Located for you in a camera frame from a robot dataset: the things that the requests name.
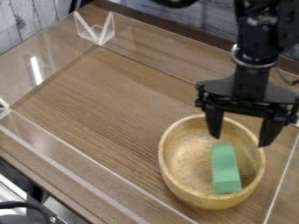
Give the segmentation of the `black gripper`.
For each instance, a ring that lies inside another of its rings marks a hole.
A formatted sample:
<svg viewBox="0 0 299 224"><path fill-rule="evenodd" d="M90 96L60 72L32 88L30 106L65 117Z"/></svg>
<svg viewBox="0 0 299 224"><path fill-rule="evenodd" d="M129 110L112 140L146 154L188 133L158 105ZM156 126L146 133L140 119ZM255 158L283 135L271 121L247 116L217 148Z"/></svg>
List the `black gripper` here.
<svg viewBox="0 0 299 224"><path fill-rule="evenodd" d="M267 147L288 123L296 123L299 96L269 80L269 67L236 65L234 73L197 83L194 105L205 112L209 134L218 139L224 112L263 118L259 147Z"/></svg>

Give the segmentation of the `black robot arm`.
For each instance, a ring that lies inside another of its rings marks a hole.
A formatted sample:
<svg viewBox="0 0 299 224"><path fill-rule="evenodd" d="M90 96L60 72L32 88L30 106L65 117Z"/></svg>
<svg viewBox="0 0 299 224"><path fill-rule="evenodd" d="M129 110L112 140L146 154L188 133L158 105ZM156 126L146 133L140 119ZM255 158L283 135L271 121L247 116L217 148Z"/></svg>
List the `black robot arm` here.
<svg viewBox="0 0 299 224"><path fill-rule="evenodd" d="M226 112L263 119L257 145L268 146L297 121L299 94L269 80L280 54L299 44L299 0L233 0L237 41L234 72L196 84L194 105L205 113L209 134L220 137Z"/></svg>

